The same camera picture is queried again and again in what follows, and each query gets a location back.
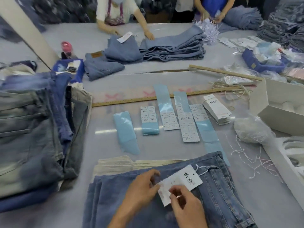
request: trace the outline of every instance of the white box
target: white box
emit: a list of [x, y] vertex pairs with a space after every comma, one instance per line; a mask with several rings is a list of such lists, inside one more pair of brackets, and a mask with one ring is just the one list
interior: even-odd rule
[[[283, 103], [292, 102], [295, 112], [283, 109]], [[304, 86], [264, 79], [250, 94], [249, 110], [259, 116], [270, 128], [291, 134], [304, 135], [304, 115], [297, 109], [304, 105]]]
[[[272, 138], [263, 147], [304, 211], [304, 137]], [[298, 167], [290, 158], [299, 161]]]

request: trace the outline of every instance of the white table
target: white table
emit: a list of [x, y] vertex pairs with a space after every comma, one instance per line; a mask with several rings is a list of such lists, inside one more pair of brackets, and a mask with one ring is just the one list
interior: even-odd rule
[[[131, 25], [133, 32], [138, 26]], [[178, 34], [189, 27], [189, 24], [166, 24], [166, 30], [157, 30], [153, 33], [156, 37], [169, 34]], [[252, 32], [234, 31], [222, 34], [221, 36], [238, 38], [252, 35]], [[44, 34], [48, 43], [60, 50], [60, 42], [67, 40], [72, 43], [74, 50], [79, 57], [84, 57], [86, 52], [96, 52], [105, 48], [107, 37], [100, 33], [92, 24], [62, 24], [50, 26]], [[234, 55], [234, 49], [224, 45], [205, 46], [207, 51], [205, 58], [200, 61], [174, 61], [168, 63], [144, 62], [136, 65], [128, 65], [126, 69], [118, 74], [89, 82], [84, 78], [84, 87], [101, 96], [100, 92], [119, 93], [122, 96], [130, 92], [142, 91], [147, 88], [151, 90], [153, 84], [166, 84], [169, 89], [180, 88], [209, 88], [209, 82], [220, 77], [218, 74], [208, 73], [203, 75], [199, 72], [172, 72], [172, 73], [140, 73], [154, 70], [186, 69], [189, 64], [198, 64], [219, 68], [223, 65], [232, 64], [237, 61], [242, 63], [239, 54]], [[228, 101], [225, 95], [216, 94], [218, 99], [227, 107], [235, 108], [233, 117], [245, 117], [248, 114], [248, 100], [238, 99]], [[202, 102], [202, 96], [190, 96], [189, 101], [193, 104]], [[157, 101], [129, 103], [124, 105], [114, 105], [93, 108], [91, 120], [87, 128], [85, 151], [83, 156], [80, 176], [73, 189], [66, 192], [59, 192], [52, 196], [46, 203], [34, 205], [16, 211], [0, 214], [1, 228], [80, 228], [82, 225], [82, 215], [84, 202], [86, 200], [87, 189], [91, 180], [94, 165], [98, 159], [129, 155], [133, 160], [161, 160], [161, 159], [191, 159], [204, 155], [203, 143], [183, 143], [180, 130], [164, 131], [160, 129], [157, 136], [143, 136], [141, 134], [140, 106], [155, 106], [159, 125], [161, 119], [158, 111]], [[135, 133], [137, 136], [140, 154], [138, 156], [122, 153], [118, 144], [113, 114], [129, 111]], [[253, 169], [240, 160], [234, 153], [230, 145], [240, 150], [235, 142], [236, 133], [233, 129], [233, 122], [228, 125], [218, 126], [211, 120], [224, 151], [230, 161], [232, 176], [238, 193], [245, 207], [252, 213], [259, 228], [296, 228], [303, 227], [304, 212], [298, 202], [292, 196], [287, 185], [281, 180], [271, 175], [264, 168], [259, 168], [260, 174], [253, 176]], [[260, 152], [260, 145], [240, 143], [241, 147], [249, 157], [254, 158]], [[262, 150], [262, 157], [269, 157]]]

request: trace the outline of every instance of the brown leather label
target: brown leather label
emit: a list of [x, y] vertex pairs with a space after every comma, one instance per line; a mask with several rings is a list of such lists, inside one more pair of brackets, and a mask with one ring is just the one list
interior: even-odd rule
[[95, 52], [95, 53], [91, 53], [92, 58], [96, 58], [96, 57], [101, 57], [102, 53], [101, 51]]

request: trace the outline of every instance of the wooden ruler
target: wooden ruler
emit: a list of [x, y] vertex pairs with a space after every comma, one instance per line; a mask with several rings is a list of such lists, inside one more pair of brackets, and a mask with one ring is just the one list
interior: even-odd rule
[[[231, 87], [225, 87], [225, 88], [214, 88], [214, 89], [209, 89], [209, 90], [192, 91], [192, 92], [187, 92], [186, 94], [188, 96], [199, 95], [199, 94], [210, 94], [210, 93], [216, 93], [216, 92], [222, 92], [222, 91], [233, 91], [233, 90], [238, 90], [238, 89], [241, 89], [241, 88], [242, 87], [240, 87], [240, 86], [231, 86]], [[125, 100], [120, 100], [120, 101], [97, 102], [97, 103], [93, 103], [92, 107], [125, 104], [125, 103], [139, 102], [139, 101], [151, 101], [151, 100], [156, 100], [156, 96], [154, 96], [154, 97], [143, 97], [143, 98], [132, 98], [132, 99], [125, 99]]]
[[222, 74], [236, 76], [236, 77], [243, 77], [243, 78], [247, 78], [247, 79], [250, 79], [250, 80], [257, 80], [257, 81], [262, 81], [263, 80], [262, 77], [250, 76], [250, 75], [245, 75], [245, 74], [241, 74], [241, 73], [235, 73], [235, 72], [230, 72], [230, 71], [226, 71], [226, 70], [221, 70], [221, 69], [213, 69], [213, 68], [204, 67], [204, 66], [189, 65], [189, 68], [195, 68], [195, 69], [199, 69], [199, 70], [206, 70], [206, 71], [211, 71], [211, 72], [216, 72], [216, 73], [222, 73]]

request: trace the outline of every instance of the white shirt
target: white shirt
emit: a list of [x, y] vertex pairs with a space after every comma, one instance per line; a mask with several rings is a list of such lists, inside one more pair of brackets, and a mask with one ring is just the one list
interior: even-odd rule
[[194, 0], [177, 0], [175, 10], [177, 12], [193, 11]]
[[[97, 0], [97, 11], [96, 11], [96, 19], [103, 21], [108, 14], [108, 3], [109, 0]], [[134, 14], [134, 12], [138, 9], [134, 0], [125, 0], [123, 2], [123, 15], [124, 15], [124, 23], [128, 23], [130, 19], [130, 15]], [[120, 16], [120, 4], [118, 7], [114, 7], [111, 4], [110, 10], [110, 18], [116, 18]]]

